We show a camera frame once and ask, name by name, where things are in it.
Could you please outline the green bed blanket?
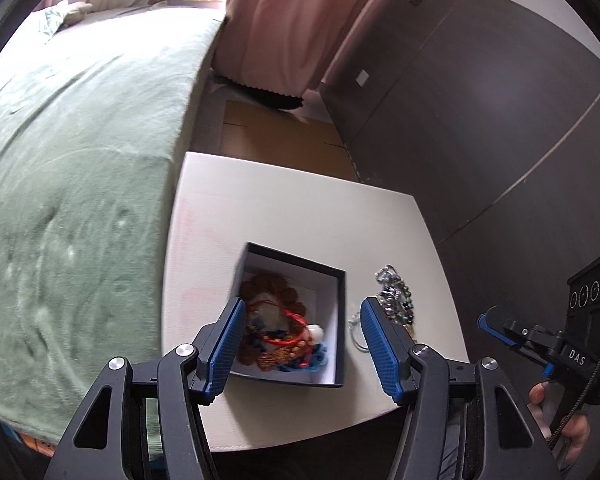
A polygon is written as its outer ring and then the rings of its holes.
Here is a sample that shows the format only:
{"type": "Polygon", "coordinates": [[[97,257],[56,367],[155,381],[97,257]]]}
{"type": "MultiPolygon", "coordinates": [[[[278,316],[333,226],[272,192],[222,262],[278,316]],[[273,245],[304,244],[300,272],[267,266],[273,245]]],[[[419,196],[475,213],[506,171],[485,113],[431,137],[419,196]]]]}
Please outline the green bed blanket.
{"type": "Polygon", "coordinates": [[[221,10],[88,14],[0,54],[0,417],[57,443],[102,367],[161,353],[164,256],[221,10]]]}

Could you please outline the pink right curtain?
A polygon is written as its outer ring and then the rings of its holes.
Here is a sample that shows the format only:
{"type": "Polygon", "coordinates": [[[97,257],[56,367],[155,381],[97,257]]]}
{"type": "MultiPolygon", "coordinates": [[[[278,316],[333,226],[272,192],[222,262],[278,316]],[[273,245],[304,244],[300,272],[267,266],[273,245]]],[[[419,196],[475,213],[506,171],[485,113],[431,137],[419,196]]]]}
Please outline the pink right curtain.
{"type": "Polygon", "coordinates": [[[368,0],[226,0],[212,68],[251,99],[295,110],[317,88],[368,0]]]}

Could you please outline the light floral duvet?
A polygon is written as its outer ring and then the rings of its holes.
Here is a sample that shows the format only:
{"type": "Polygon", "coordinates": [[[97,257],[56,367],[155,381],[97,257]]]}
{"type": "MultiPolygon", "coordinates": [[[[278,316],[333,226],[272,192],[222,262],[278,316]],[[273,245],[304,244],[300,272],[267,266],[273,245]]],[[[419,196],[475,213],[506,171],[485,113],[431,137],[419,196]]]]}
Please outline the light floral duvet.
{"type": "Polygon", "coordinates": [[[61,29],[82,22],[92,9],[91,3],[62,0],[54,6],[32,12],[28,16],[28,26],[36,36],[50,40],[61,29]]]}

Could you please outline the thin silver bangle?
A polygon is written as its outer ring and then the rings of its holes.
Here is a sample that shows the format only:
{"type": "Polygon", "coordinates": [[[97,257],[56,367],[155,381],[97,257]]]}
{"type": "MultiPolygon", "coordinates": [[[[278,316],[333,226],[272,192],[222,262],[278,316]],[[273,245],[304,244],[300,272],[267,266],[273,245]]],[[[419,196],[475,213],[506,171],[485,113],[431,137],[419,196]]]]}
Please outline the thin silver bangle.
{"type": "Polygon", "coordinates": [[[370,352],[361,325],[361,311],[356,312],[348,319],[348,330],[354,348],[362,353],[370,352]]]}

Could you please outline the white wall switch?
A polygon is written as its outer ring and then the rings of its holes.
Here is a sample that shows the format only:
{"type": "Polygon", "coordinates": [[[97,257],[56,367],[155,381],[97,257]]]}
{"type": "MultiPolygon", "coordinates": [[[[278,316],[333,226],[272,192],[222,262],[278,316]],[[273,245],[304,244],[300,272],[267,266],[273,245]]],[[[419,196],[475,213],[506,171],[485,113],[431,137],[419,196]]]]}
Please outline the white wall switch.
{"type": "Polygon", "coordinates": [[[369,76],[370,75],[366,72],[366,70],[360,70],[360,72],[358,73],[358,76],[356,76],[356,78],[355,78],[356,84],[359,87],[363,87],[369,76]]]}

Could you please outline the black square jewelry box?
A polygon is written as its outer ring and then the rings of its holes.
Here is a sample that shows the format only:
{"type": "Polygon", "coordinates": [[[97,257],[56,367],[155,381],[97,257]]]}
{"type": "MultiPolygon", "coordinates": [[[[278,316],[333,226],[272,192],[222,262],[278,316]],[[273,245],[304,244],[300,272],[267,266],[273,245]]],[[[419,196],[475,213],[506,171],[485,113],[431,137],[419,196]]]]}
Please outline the black square jewelry box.
{"type": "Polygon", "coordinates": [[[299,386],[343,386],[343,270],[249,242],[236,264],[230,296],[246,307],[233,375],[299,386]]]}

